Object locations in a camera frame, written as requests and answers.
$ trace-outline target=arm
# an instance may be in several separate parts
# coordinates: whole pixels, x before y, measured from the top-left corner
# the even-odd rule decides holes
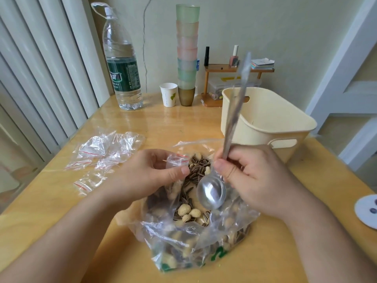
[[[255,209],[282,219],[291,230],[310,283],[377,282],[377,268],[327,206],[309,192],[268,146],[235,146],[214,168]]]
[[[118,211],[188,175],[188,167],[164,169],[168,154],[164,150],[135,154],[0,273],[0,282],[80,282]]]

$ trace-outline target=hand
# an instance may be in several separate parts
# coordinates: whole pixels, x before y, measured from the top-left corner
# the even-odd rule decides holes
[[[288,221],[305,208],[307,199],[314,198],[267,145],[230,149],[228,158],[243,166],[243,171],[221,156],[222,150],[214,156],[215,170],[246,203],[262,213]]]
[[[111,175],[102,192],[114,204],[126,209],[133,201],[153,194],[159,187],[183,180],[189,173],[187,166],[165,169],[166,158],[173,152],[141,150]]]

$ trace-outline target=stack of paper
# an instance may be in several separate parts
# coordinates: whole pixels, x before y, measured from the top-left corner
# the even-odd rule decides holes
[[[269,60],[268,58],[262,58],[260,60],[252,60],[252,68],[253,69],[273,69],[275,61]]]

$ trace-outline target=person's left hand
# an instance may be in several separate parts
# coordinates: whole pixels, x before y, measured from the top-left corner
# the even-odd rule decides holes
[[[112,204],[127,208],[131,202],[153,194],[161,186],[183,180],[187,166],[165,169],[166,158],[173,152],[148,149],[133,155],[99,188]]]

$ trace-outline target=stack of cups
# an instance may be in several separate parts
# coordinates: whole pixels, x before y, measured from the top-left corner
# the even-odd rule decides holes
[[[190,106],[195,95],[200,7],[177,4],[178,95]]]

